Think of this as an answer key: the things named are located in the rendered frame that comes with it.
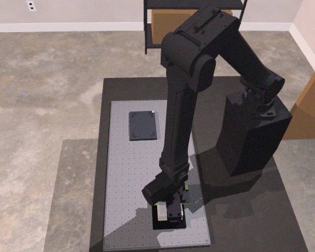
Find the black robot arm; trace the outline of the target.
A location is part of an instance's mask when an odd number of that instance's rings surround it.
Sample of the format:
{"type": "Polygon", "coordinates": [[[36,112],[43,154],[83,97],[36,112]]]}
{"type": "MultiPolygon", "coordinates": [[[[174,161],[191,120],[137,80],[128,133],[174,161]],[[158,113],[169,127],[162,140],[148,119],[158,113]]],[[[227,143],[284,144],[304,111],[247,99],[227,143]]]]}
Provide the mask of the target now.
{"type": "Polygon", "coordinates": [[[159,158],[162,172],[142,194],[151,206],[166,202],[167,221],[182,219],[182,183],[188,180],[188,145],[197,95],[211,86],[218,55],[241,75],[248,119],[276,116],[273,104],[285,79],[262,64],[239,32],[240,24],[237,17],[207,2],[162,39],[161,65],[168,81],[164,148],[159,158]]]}

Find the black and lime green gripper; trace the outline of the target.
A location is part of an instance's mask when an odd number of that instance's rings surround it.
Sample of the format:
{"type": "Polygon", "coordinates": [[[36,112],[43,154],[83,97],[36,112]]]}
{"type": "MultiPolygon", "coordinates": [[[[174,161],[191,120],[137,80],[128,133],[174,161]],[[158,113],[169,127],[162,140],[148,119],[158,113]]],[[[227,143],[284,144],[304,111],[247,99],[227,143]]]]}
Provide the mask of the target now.
{"type": "MultiPolygon", "coordinates": [[[[182,186],[183,186],[183,198],[182,198],[181,203],[182,204],[189,204],[190,203],[190,195],[189,195],[188,185],[185,185],[185,183],[183,183],[182,186]]],[[[176,191],[176,192],[178,192],[178,191],[176,191]]],[[[169,192],[169,193],[176,193],[176,192],[169,192]]]]}

